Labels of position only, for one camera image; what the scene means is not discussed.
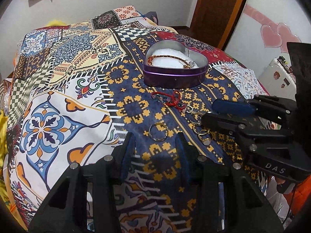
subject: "patchwork bedspread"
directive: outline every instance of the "patchwork bedspread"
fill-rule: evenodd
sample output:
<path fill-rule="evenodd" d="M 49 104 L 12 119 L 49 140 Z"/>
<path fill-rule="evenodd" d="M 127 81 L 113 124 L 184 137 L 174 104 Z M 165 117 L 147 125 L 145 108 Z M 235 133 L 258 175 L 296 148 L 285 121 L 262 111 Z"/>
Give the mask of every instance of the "patchwork bedspread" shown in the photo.
<path fill-rule="evenodd" d="M 86 22 L 30 32 L 21 46 L 8 96 L 9 154 L 4 172 L 7 189 L 11 189 L 26 227 L 72 162 L 95 163 L 121 144 L 128 131 L 136 137 L 136 155 L 126 182 L 115 186 L 123 232 L 190 230 L 196 187 L 187 186 L 181 178 L 175 148 L 178 132 L 214 162 L 242 162 L 241 151 L 231 137 L 213 131 L 215 140 L 206 147 L 193 133 L 189 114 L 152 99 L 152 92 L 173 92 L 143 83 L 146 51 L 162 39 L 183 43 L 205 55 L 211 64 L 204 83 L 180 90 L 182 101 L 195 111 L 210 111 L 217 98 L 242 101 L 254 92 L 263 92 L 250 74 L 238 80 L 250 87 L 235 83 L 236 76 L 226 71 L 239 66 L 221 50 L 150 24 L 133 6 Z M 258 119 L 248 121 L 264 128 Z M 168 126 L 169 136 L 163 142 L 156 143 L 148 136 L 155 122 Z M 265 193 L 265 174 L 244 168 Z M 89 229 L 93 227 L 91 204 L 88 198 Z"/>

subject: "bed sheet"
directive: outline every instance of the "bed sheet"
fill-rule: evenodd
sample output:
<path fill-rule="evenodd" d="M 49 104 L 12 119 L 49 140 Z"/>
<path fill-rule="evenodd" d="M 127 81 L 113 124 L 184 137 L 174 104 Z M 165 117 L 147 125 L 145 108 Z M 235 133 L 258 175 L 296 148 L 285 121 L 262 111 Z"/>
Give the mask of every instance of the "bed sheet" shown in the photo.
<path fill-rule="evenodd" d="M 178 132 L 216 163 L 242 163 L 232 137 L 212 131 L 215 139 L 206 147 L 193 133 L 189 114 L 152 99 L 155 91 L 172 94 L 170 89 L 143 83 L 146 51 L 163 39 L 179 41 L 209 60 L 204 83 L 180 90 L 183 103 L 195 111 L 211 110 L 218 98 L 243 101 L 262 93 L 251 74 L 240 71 L 240 80 L 234 79 L 232 72 L 226 74 L 228 69 L 239 68 L 224 52 L 151 24 L 133 6 L 70 26 L 37 29 L 25 36 L 9 93 L 4 171 L 11 203 L 25 227 L 72 162 L 95 163 L 122 144 L 128 131 L 136 137 L 136 153 L 125 183 L 114 187 L 123 232 L 191 229 L 196 187 L 187 186 L 181 177 L 175 148 Z M 243 80 L 249 88 L 239 88 L 237 81 Z M 247 121 L 262 129 L 268 126 L 258 118 Z M 169 128 L 163 142 L 156 143 L 148 136 L 155 122 Z M 243 167 L 265 193 L 267 176 Z M 223 215 L 223 204 L 220 210 Z M 88 227 L 92 229 L 92 211 L 88 211 Z"/>

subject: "white fabric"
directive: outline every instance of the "white fabric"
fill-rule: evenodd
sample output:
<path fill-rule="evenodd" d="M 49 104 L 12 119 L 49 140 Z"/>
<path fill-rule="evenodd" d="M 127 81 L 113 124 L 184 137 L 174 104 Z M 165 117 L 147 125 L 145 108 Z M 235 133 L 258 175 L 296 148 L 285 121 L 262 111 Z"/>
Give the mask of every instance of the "white fabric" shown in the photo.
<path fill-rule="evenodd" d="M 194 61 L 188 56 L 186 56 L 185 54 L 183 54 L 181 51 L 177 51 L 177 50 L 173 50 L 169 48 L 155 50 L 152 55 L 170 55 L 170 56 L 181 58 L 185 60 L 187 63 L 189 63 L 190 61 Z M 163 68 L 183 68 L 185 63 L 183 63 L 180 60 L 172 59 L 172 58 L 156 58 L 152 61 L 152 65 L 163 67 Z"/>

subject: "orange fabric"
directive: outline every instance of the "orange fabric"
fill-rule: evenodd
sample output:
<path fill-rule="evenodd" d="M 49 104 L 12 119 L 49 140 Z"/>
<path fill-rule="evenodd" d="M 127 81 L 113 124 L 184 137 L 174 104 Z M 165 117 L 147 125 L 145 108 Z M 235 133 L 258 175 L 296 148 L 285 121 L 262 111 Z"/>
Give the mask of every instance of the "orange fabric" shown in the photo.
<path fill-rule="evenodd" d="M 294 200 L 292 206 L 290 207 L 294 215 L 296 215 L 299 212 L 299 210 L 302 208 L 302 206 L 304 205 L 310 194 L 311 194 L 311 175 L 304 182 L 302 182 L 296 187 Z M 290 194 L 284 194 L 284 197 L 287 200 L 287 203 L 290 204 L 293 197 L 293 192 L 291 192 Z"/>

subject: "purple metal box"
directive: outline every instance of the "purple metal box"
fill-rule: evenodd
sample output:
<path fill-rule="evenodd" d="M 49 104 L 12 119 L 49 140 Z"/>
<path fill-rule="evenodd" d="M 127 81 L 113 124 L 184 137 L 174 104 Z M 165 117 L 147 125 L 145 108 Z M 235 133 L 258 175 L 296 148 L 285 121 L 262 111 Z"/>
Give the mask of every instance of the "purple metal box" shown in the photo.
<path fill-rule="evenodd" d="M 199 68 L 177 69 L 162 68 L 148 65 L 148 58 L 155 50 L 170 48 L 181 51 L 186 56 L 195 61 Z M 149 47 L 144 62 L 144 83 L 150 87 L 166 89 L 188 89 L 200 85 L 205 78 L 208 69 L 207 58 L 197 52 L 185 47 L 175 40 L 161 40 Z"/>

